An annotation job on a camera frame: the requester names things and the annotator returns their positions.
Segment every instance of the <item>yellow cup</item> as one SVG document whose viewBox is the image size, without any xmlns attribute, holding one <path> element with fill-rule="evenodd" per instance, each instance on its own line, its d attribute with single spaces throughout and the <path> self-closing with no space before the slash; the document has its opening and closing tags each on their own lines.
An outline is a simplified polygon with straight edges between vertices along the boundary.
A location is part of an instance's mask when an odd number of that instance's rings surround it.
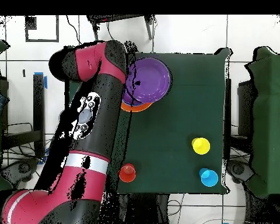
<svg viewBox="0 0 280 224">
<path fill-rule="evenodd" d="M 194 138 L 192 140 L 193 150 L 199 155 L 205 155 L 209 152 L 211 144 L 205 138 Z"/>
</svg>

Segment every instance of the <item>cup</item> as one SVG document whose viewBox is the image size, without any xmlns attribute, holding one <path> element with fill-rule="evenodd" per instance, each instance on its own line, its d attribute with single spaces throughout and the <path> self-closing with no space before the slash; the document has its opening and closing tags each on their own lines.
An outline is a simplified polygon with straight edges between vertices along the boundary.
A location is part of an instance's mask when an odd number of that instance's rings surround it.
<svg viewBox="0 0 280 224">
<path fill-rule="evenodd" d="M 199 176 L 203 185 L 207 187 L 215 186 L 219 181 L 217 173 L 207 168 L 200 169 Z"/>
<path fill-rule="evenodd" d="M 192 140 L 193 150 L 199 155 L 205 155 L 209 152 L 211 144 L 206 138 L 194 138 Z"/>
<path fill-rule="evenodd" d="M 130 183 L 135 179 L 135 177 L 136 171 L 135 167 L 132 164 L 127 163 L 122 166 L 119 172 L 119 178 L 121 179 L 121 181 Z"/>
</svg>

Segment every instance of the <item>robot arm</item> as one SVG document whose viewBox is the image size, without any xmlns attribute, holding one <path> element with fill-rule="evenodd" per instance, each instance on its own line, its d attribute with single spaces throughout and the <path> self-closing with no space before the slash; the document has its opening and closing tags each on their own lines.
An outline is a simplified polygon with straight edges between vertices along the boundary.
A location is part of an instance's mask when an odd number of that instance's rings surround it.
<svg viewBox="0 0 280 224">
<path fill-rule="evenodd" d="M 126 79 L 125 50 L 117 41 L 64 49 L 51 57 L 49 67 L 57 79 L 84 81 L 84 88 L 91 90 L 82 92 L 80 106 L 71 106 L 75 116 L 63 125 L 72 125 L 69 136 L 73 145 L 65 152 L 64 166 L 49 192 L 14 192 L 5 201 L 2 222 L 96 224 Z M 92 78 L 93 84 L 87 87 Z M 55 133 L 56 138 L 64 136 Z M 50 150 L 46 166 L 54 152 L 57 149 Z"/>
</svg>

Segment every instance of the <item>orange plate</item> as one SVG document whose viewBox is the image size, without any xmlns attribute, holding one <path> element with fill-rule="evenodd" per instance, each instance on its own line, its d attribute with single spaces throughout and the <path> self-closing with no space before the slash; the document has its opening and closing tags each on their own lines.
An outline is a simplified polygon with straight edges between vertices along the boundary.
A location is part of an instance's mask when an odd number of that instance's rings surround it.
<svg viewBox="0 0 280 224">
<path fill-rule="evenodd" d="M 150 107 L 151 104 L 152 103 L 144 103 L 140 106 L 129 106 L 122 101 L 121 102 L 121 109 L 123 109 L 124 111 L 128 111 L 128 112 L 132 111 L 132 113 L 137 113 L 139 111 L 144 111 L 145 109 Z"/>
</svg>

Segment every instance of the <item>blue cup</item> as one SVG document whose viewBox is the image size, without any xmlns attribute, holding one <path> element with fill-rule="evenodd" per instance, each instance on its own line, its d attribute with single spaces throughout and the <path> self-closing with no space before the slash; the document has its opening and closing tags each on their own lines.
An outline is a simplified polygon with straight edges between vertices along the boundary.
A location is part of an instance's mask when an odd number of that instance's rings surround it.
<svg viewBox="0 0 280 224">
<path fill-rule="evenodd" d="M 206 168 L 200 169 L 199 176 L 203 185 L 207 187 L 215 186 L 219 180 L 217 173 Z"/>
</svg>

